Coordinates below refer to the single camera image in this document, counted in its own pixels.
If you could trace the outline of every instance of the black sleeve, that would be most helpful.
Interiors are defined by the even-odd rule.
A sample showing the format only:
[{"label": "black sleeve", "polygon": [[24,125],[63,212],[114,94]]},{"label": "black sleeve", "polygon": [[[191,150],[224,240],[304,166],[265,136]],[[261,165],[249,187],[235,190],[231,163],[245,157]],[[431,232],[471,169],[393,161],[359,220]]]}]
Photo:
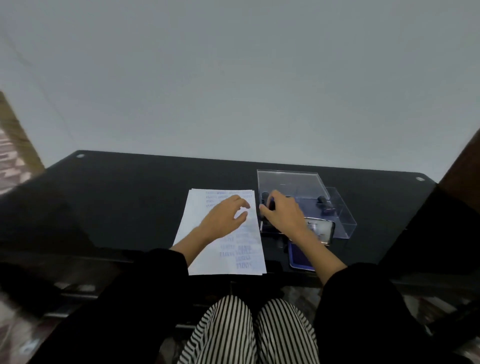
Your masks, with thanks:
[{"label": "black sleeve", "polygon": [[322,364],[463,363],[466,359],[435,346],[374,264],[354,264],[329,279],[313,326]]},{"label": "black sleeve", "polygon": [[181,253],[156,249],[62,321],[30,363],[154,363],[185,310]]}]

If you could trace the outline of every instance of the black and white striped pants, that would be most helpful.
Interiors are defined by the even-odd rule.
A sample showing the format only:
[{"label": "black and white striped pants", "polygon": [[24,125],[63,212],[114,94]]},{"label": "black and white striped pants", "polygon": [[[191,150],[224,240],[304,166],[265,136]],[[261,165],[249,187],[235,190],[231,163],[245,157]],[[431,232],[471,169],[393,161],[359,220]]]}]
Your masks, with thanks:
[{"label": "black and white striped pants", "polygon": [[226,296],[211,306],[195,328],[181,364],[319,363],[315,332],[295,306],[274,299],[255,323],[247,305]]}]

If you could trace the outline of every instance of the gray wall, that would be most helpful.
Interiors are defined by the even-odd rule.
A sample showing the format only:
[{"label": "gray wall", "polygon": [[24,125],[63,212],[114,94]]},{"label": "gray wall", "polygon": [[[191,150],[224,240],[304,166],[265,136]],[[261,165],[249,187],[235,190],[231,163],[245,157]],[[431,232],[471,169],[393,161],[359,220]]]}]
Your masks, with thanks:
[{"label": "gray wall", "polygon": [[82,148],[438,181],[480,126],[478,0],[0,1],[0,87],[47,165]]}]

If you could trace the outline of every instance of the white paper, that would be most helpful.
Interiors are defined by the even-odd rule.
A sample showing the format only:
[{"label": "white paper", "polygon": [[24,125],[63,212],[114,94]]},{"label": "white paper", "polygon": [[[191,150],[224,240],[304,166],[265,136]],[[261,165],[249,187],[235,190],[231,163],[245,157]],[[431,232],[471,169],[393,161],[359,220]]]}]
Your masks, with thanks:
[{"label": "white paper", "polygon": [[258,228],[255,193],[253,190],[197,190],[188,193],[174,245],[200,224],[219,202],[238,194],[250,204],[235,215],[248,212],[247,220],[234,232],[210,243],[188,268],[190,275],[266,273],[264,251]]}]

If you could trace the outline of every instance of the black table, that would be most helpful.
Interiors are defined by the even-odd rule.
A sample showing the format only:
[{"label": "black table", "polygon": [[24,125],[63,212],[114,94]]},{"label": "black table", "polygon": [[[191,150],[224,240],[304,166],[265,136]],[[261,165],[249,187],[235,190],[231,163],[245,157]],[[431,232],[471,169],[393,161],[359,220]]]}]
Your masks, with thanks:
[{"label": "black table", "polygon": [[[445,225],[435,218],[438,210],[454,209],[449,215],[469,216],[471,223],[479,219],[421,173],[96,151],[77,151],[0,198],[0,249],[131,261],[142,251],[172,245],[191,188],[252,189],[258,202],[257,169],[317,172],[327,187],[338,189],[358,225],[349,240],[334,240],[330,249],[348,265],[380,263],[392,277],[452,275],[458,268],[460,279],[478,268],[465,271],[460,261],[473,252],[464,249],[446,272],[435,264],[423,269],[428,249],[419,237],[434,236]],[[425,216],[429,226],[422,223]],[[286,284],[313,284],[313,274],[289,266],[284,242],[262,237],[262,243],[269,273]]]}]

